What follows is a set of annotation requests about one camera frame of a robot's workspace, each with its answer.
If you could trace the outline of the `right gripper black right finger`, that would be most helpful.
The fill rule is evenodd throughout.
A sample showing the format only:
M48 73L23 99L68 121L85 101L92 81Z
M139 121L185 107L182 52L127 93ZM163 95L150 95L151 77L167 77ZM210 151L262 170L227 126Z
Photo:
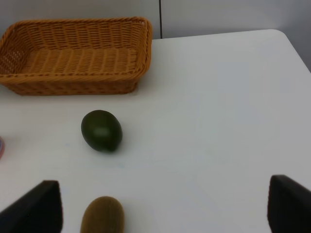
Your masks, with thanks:
M270 179L267 219L273 233L311 231L311 191L285 175Z

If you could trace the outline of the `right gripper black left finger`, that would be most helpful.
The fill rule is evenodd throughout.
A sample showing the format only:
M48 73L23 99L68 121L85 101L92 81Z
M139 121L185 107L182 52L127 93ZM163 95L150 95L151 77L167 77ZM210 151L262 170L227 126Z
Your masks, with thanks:
M43 181L0 213L2 233L60 233L63 206L58 181Z

